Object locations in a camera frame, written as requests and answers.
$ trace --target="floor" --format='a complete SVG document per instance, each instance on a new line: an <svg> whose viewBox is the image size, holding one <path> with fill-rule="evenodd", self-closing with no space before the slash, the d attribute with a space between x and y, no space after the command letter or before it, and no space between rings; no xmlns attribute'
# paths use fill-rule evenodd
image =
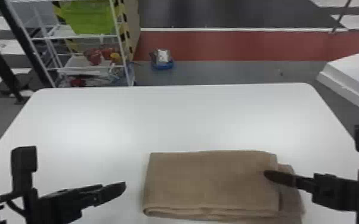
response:
<svg viewBox="0 0 359 224"><path fill-rule="evenodd" d="M359 52L359 0L352 0L341 23L336 18L346 0L223 2L140 0L143 31L135 55L137 84L305 82L315 87L353 135L359 108L315 77L327 61ZM333 26L340 32L330 35ZM172 51L174 69L150 67L148 53L156 47ZM15 74L33 73L1 15L0 52ZM14 103L0 94L0 137L22 108Z"/></svg>
<svg viewBox="0 0 359 224"><path fill-rule="evenodd" d="M351 52L359 52L359 43L356 41L359 37L355 37L354 35L348 37L349 34L343 34L340 38L330 38L326 33L333 26L340 27L340 31L359 30L359 0L352 1L347 15L340 24L336 22L335 18L341 13L345 2L346 0L168 0L164 2L160 0L142 0L139 1L139 12L143 31L148 32L156 29L160 31L162 29L175 29L176 31L183 32L200 28L219 29L221 31L226 29L261 31L261 33L258 34L258 37L254 37L255 33L249 32L237 33L233 38L229 38L230 35L233 34L226 33L226 38L215 38L215 40L207 42L209 44L204 45L204 49L200 48L197 51L207 52L206 48L209 48L210 52L205 55L210 55L211 50L215 49L216 57L214 58L197 57L197 55L190 55L189 53L183 57L181 54L175 52L175 54L179 55L177 60L332 60L337 57L339 58L340 56L343 57L351 54ZM287 37L282 37L282 34L278 33L278 31L294 32ZM302 34L304 37L301 37L301 32L313 33L308 33L308 35L305 33ZM321 37L318 39L316 38L316 35L318 35L317 32L321 32L319 33ZM176 45L176 42L173 44L167 43L167 40L172 39L170 36L172 36L173 33L166 34L169 35L168 38L164 35L160 36L161 38L156 38L157 35L160 35L160 33L145 33L144 36L146 37L143 40L144 51L142 55L138 54L138 60L148 60L148 52L150 48L156 47L156 42L165 40L165 45L170 47L170 49L173 45ZM188 38L194 39L194 42L196 41L195 44L199 43L198 40L205 38L205 35L196 35L192 33L185 33L185 35L188 35ZM281 41L283 40L282 38L286 38L285 40L288 40L288 44L292 44L293 38L299 39L299 46L310 47L311 53L305 55L306 51L304 48L290 48L289 45L283 45L284 41ZM233 39L251 39L250 41L244 42L253 43L252 46L255 50L242 50L239 52L242 54L247 52L249 55L256 56L256 53L260 52L260 56L228 56L226 52L232 54L236 52L233 51L233 49L238 48L237 45L234 45L234 42L232 41ZM342 50L343 52L339 52L336 49L333 51L335 53L330 55L331 57L327 56L326 51L322 51L323 47L326 48L337 42L348 46L348 49ZM270 49L266 47L267 44L270 44L272 48L274 47L274 51L277 53L282 52L284 55L289 55L288 51L294 49L294 51L299 54L293 58L284 56L270 57L273 54L267 54L266 51L256 50ZM1 13L0 52L15 74L31 72L32 69L27 57L18 42L14 39L14 35L11 33L7 22L1 17Z"/></svg>

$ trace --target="red object on shelf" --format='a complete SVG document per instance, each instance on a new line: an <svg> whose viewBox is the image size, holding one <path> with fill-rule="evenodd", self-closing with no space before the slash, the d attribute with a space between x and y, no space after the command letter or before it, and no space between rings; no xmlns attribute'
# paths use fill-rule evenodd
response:
<svg viewBox="0 0 359 224"><path fill-rule="evenodd" d="M111 58L111 54L112 53L115 53L115 50L114 50L114 48L102 48L101 49L101 54L103 55L103 58L105 59L105 60L111 60L112 58Z"/></svg>
<svg viewBox="0 0 359 224"><path fill-rule="evenodd" d="M73 79L70 81L72 87L85 87L86 81L80 78Z"/></svg>
<svg viewBox="0 0 359 224"><path fill-rule="evenodd" d="M98 48L88 49L83 55L91 62L92 66L98 66L101 63L101 51Z"/></svg>

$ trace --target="cable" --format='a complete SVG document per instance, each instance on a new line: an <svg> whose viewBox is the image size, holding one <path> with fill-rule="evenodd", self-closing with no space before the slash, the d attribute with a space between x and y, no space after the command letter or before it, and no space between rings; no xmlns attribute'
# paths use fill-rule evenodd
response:
<svg viewBox="0 0 359 224"><path fill-rule="evenodd" d="M23 217L26 217L25 210L18 207L13 201L8 200L8 201L6 201L6 203L9 206L9 208L11 208L13 211L15 211L16 213L22 215Z"/></svg>

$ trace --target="white metal shelf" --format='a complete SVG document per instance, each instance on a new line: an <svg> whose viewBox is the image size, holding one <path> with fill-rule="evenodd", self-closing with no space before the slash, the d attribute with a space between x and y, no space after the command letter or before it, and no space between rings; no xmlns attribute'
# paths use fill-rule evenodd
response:
<svg viewBox="0 0 359 224"><path fill-rule="evenodd" d="M44 39L84 39L84 38L118 38L117 34L77 34L72 30L69 25L58 24L54 26L47 34L42 38L32 38L32 40L44 40Z"/></svg>
<svg viewBox="0 0 359 224"><path fill-rule="evenodd" d="M58 79L56 82L67 79L67 76L75 76L88 74L94 76L104 76L110 79L116 77L115 80L121 80L120 85L126 82L128 86L132 86L135 82L133 69L129 74L128 70L131 66L127 61L129 49L123 45L120 38L120 30L123 28L124 20L120 8L117 10L116 4L120 4L119 0L109 0L112 19L111 33L97 34L80 34L75 33L70 24L62 23L55 15L55 9L52 5L53 1L69 2L69 1L89 1L89 0L7 0L14 16L19 20L20 26L26 32L26 36L31 40L33 51L42 61L39 54L43 51L49 55L47 65L42 63L42 68L47 75L57 71ZM17 7L21 17L17 15L14 7ZM34 37L29 36L28 32L34 30ZM101 62L97 66L93 66L90 61L83 55L89 49L114 48L120 54L121 61L114 63L111 60L105 60L101 55Z"/></svg>
<svg viewBox="0 0 359 224"><path fill-rule="evenodd" d="M123 68L121 64L112 63L112 61L101 60L97 66L92 66L84 56L73 55L67 61L66 65L61 68L49 68L50 70L57 70L65 74L89 74L95 76L107 76L115 68Z"/></svg>

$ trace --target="gray floor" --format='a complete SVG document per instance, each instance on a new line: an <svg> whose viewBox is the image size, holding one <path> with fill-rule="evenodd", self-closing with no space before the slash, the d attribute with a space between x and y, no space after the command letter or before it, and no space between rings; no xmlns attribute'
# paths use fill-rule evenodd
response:
<svg viewBox="0 0 359 224"><path fill-rule="evenodd" d="M325 61L180 61L169 71L155 71L146 61L138 63L135 69L139 86L309 83L350 134L359 124L359 107L315 81ZM0 98L0 137L22 108L14 103L15 99Z"/></svg>

